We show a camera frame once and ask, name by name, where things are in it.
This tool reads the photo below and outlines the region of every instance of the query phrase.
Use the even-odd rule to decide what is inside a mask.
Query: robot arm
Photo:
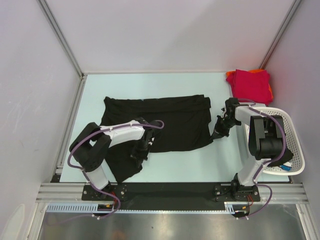
[[[90,134],[99,130],[110,129],[92,137],[83,143],[73,154],[75,160],[82,166],[89,180],[100,190],[109,192],[110,182],[103,170],[103,163],[108,149],[114,145],[127,141],[136,140],[137,143],[132,149],[131,158],[135,161],[138,168],[144,160],[148,159],[148,153],[153,143],[154,137],[158,134],[159,129],[135,126],[134,124],[148,124],[143,118],[132,120],[125,123],[128,127],[117,128],[120,125],[98,126],[94,122],[89,123],[80,133],[80,135],[71,144],[69,150],[74,147]],[[150,124],[160,126],[160,123],[153,121]]]
[[[248,148],[251,154],[242,170],[234,177],[237,192],[249,190],[256,184],[256,179],[267,166],[264,162],[278,156],[283,148],[282,134],[278,126],[268,117],[249,109],[247,104],[240,104],[237,98],[225,101],[222,116],[217,116],[212,139],[229,136],[230,128],[242,123],[250,126]],[[273,116],[284,129],[283,118]]]

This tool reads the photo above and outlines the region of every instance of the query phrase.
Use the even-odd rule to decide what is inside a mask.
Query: light blue table surface
[[[105,111],[104,98],[151,99],[182,97],[203,94],[211,100],[210,133],[217,115],[231,97],[224,73],[141,73],[141,74],[92,74],[87,76],[83,95],[74,123],[70,143],[90,122],[98,125]],[[243,131],[235,127],[230,136],[212,144],[186,152],[150,153],[140,173],[125,182],[230,182],[241,170],[246,153]],[[80,170],[64,162],[60,182],[85,182]],[[111,182],[116,182],[108,165],[103,169]],[[260,182],[288,182],[287,176],[263,173]]]

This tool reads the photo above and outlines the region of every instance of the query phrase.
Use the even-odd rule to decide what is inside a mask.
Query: black cloth
[[[124,124],[142,117],[147,122],[162,120],[164,128],[154,139],[152,153],[191,151],[210,143],[208,124],[211,122],[211,103],[203,95],[153,99],[104,99],[105,112],[101,125]],[[105,158],[118,183],[138,173],[130,157],[135,141],[111,147]]]
[[[280,165],[289,162],[293,157],[294,154],[292,153],[292,151],[290,151],[289,148],[286,147],[283,156],[278,161],[269,163],[268,167],[279,167]]]

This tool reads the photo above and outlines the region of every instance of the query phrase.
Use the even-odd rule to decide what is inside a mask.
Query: metal floor
[[[249,220],[225,214],[119,213],[52,225],[72,213],[46,213],[39,240],[305,240],[295,204],[269,205]]]

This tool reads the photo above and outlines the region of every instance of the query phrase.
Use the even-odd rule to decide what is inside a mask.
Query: plastic basket
[[[301,146],[298,140],[298,136],[294,127],[294,124],[291,120],[291,117],[283,110],[274,108],[274,107],[254,107],[255,109],[269,114],[269,115],[280,115],[283,118],[285,139],[287,148],[293,153],[293,158],[290,160],[292,164],[292,168],[290,171],[285,171],[279,167],[266,167],[263,171],[266,174],[273,175],[282,175],[282,176],[292,176],[298,175],[305,169],[305,159],[301,150]],[[250,127],[248,125],[243,124],[246,142],[249,141],[249,130]]]

